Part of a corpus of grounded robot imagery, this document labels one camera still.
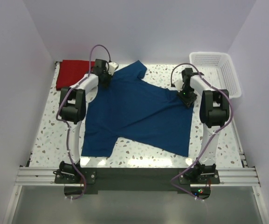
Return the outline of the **blue t shirt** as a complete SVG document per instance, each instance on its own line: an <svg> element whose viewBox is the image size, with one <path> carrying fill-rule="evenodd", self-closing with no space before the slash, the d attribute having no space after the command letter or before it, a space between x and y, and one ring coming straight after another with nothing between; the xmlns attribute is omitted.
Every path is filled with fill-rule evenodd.
<svg viewBox="0 0 269 224"><path fill-rule="evenodd" d="M188 156L193 109L176 91L145 82L146 71L136 61L98 88L88 104L82 156L109 157L120 137Z"/></svg>

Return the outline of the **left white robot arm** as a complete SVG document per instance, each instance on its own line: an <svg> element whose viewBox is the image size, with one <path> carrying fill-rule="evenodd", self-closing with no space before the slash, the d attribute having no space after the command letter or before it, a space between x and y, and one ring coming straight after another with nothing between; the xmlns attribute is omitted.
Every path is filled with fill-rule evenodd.
<svg viewBox="0 0 269 224"><path fill-rule="evenodd" d="M75 84L60 90L59 109L56 120L67 125L66 150L68 162L62 161L55 172L56 182L63 179L71 183L86 184L86 176L81 172L79 152L80 128L86 116L86 95L98 86L108 87L119 65L111 60L89 62L87 72Z"/></svg>

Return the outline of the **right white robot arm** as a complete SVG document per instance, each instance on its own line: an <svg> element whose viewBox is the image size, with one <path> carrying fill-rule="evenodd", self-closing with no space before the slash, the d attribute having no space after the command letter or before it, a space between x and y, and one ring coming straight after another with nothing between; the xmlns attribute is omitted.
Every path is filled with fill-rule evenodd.
<svg viewBox="0 0 269 224"><path fill-rule="evenodd" d="M229 92L226 89L215 90L207 85L203 74L185 68L181 72L182 80L175 82L178 96L187 108L193 106L197 95L201 96L200 121L203 124L201 152L196 164L186 171L183 176L189 181L204 183L215 175L216 150L220 131L230 118Z"/></svg>

